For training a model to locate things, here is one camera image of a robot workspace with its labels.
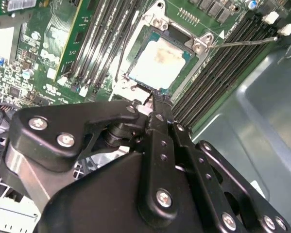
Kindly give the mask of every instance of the gray wire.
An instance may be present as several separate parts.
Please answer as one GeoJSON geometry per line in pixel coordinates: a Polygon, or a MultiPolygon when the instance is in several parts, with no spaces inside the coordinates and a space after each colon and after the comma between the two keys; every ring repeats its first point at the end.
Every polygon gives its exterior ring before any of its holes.
{"type": "Polygon", "coordinates": [[[92,163],[93,167],[94,167],[95,169],[98,169],[98,165],[93,161],[93,159],[91,158],[91,156],[89,156],[88,159],[89,159],[90,162],[92,163]]]}
{"type": "Polygon", "coordinates": [[[88,170],[88,167],[87,167],[87,160],[86,160],[86,158],[85,159],[82,159],[82,167],[83,167],[83,170],[84,170],[84,175],[87,175],[89,173],[89,170],[88,170]]]}
{"type": "Polygon", "coordinates": [[[226,43],[226,44],[220,44],[220,45],[209,45],[208,48],[210,49],[217,49],[217,48],[223,48],[223,47],[230,47],[230,46],[239,46],[239,45],[261,45],[265,43],[270,43],[277,41],[278,37],[270,37],[263,40],[256,40],[256,41],[240,41],[240,42],[232,42],[232,43],[226,43]]]}
{"type": "Polygon", "coordinates": [[[7,107],[14,108],[16,110],[19,109],[18,106],[14,105],[14,104],[11,104],[11,103],[5,103],[5,102],[0,103],[0,106],[7,106],[7,107]]]}
{"type": "Polygon", "coordinates": [[[131,33],[132,28],[133,28],[133,24],[130,25],[129,31],[128,31],[125,39],[124,39],[122,50],[120,52],[120,60],[119,60],[118,68],[117,68],[116,75],[115,75],[115,82],[118,81],[118,74],[120,73],[120,67],[121,67],[121,64],[122,64],[122,60],[124,58],[125,49],[127,47],[127,43],[128,43],[129,38],[130,38],[130,33],[131,33]]]}

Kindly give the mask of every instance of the motherboard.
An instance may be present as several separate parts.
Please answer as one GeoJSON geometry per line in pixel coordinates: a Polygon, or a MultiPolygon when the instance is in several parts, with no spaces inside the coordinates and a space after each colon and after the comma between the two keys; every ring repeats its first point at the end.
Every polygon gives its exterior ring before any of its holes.
{"type": "Polygon", "coordinates": [[[0,102],[142,103],[156,89],[195,129],[290,33],[291,0],[0,0],[0,102]]]}

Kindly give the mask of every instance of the screw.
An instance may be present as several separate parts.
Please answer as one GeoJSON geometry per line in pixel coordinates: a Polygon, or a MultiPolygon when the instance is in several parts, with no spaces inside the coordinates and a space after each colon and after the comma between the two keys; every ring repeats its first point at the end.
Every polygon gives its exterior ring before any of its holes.
{"type": "Polygon", "coordinates": [[[57,137],[57,142],[62,147],[71,147],[74,145],[75,140],[71,134],[63,133],[57,137]]]}
{"type": "Polygon", "coordinates": [[[233,218],[228,214],[228,213],[223,213],[222,214],[222,219],[223,219],[223,222],[225,224],[225,226],[230,229],[231,231],[234,231],[236,230],[236,223],[235,221],[233,220],[233,218]]]}
{"type": "Polygon", "coordinates": [[[168,208],[172,204],[170,195],[164,190],[158,190],[156,193],[156,198],[157,198],[158,203],[163,207],[168,208]]]}
{"type": "Polygon", "coordinates": [[[164,121],[164,117],[161,114],[156,114],[156,118],[160,121],[164,121]]]}
{"type": "Polygon", "coordinates": [[[178,129],[179,129],[180,131],[184,131],[184,128],[183,128],[182,125],[177,124],[177,127],[178,127],[178,129]]]}
{"type": "Polygon", "coordinates": [[[206,142],[204,143],[204,147],[205,147],[206,150],[211,150],[211,147],[210,147],[209,144],[206,143],[206,142]]]}
{"type": "Polygon", "coordinates": [[[211,36],[210,36],[210,35],[207,35],[206,38],[205,38],[205,40],[206,40],[207,42],[209,42],[209,41],[211,40],[211,36]]]}
{"type": "Polygon", "coordinates": [[[35,117],[29,120],[29,126],[34,130],[44,130],[48,124],[44,119],[35,117]]]}
{"type": "Polygon", "coordinates": [[[133,108],[133,106],[127,106],[126,108],[131,113],[135,113],[136,112],[135,109],[133,108]]]}
{"type": "Polygon", "coordinates": [[[286,227],[286,225],[283,223],[283,221],[280,219],[280,218],[278,218],[278,217],[276,217],[275,218],[276,219],[276,222],[278,223],[278,225],[283,229],[283,230],[287,230],[287,227],[286,227]]]}
{"type": "Polygon", "coordinates": [[[272,229],[272,230],[275,230],[275,229],[276,229],[275,224],[274,224],[274,222],[271,220],[270,217],[268,217],[268,216],[264,216],[264,221],[265,221],[266,225],[267,225],[270,229],[272,229]]]}
{"type": "Polygon", "coordinates": [[[155,27],[157,27],[157,28],[159,28],[161,25],[163,24],[163,21],[162,20],[160,20],[160,19],[154,19],[153,20],[153,25],[155,26],[155,27]]]}

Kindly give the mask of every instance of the black metal arm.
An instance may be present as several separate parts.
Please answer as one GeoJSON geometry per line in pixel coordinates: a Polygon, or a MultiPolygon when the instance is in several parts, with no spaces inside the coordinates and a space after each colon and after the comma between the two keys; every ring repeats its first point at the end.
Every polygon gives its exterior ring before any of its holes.
{"type": "Polygon", "coordinates": [[[2,178],[42,212],[40,232],[291,232],[208,142],[194,145],[167,96],[18,111],[2,178]],[[74,181],[79,159],[130,152],[74,181]]]}

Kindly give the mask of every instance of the white connector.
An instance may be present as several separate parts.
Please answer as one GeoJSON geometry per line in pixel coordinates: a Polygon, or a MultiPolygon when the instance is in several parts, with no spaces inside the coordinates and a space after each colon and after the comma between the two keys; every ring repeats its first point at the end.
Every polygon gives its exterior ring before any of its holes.
{"type": "Polygon", "coordinates": [[[275,23],[276,19],[278,19],[279,14],[276,11],[270,12],[268,15],[263,16],[262,21],[267,24],[273,24],[275,23]]]}
{"type": "Polygon", "coordinates": [[[284,35],[284,36],[288,36],[291,34],[291,24],[287,24],[286,26],[284,26],[282,29],[279,29],[278,34],[280,35],[284,35]]]}

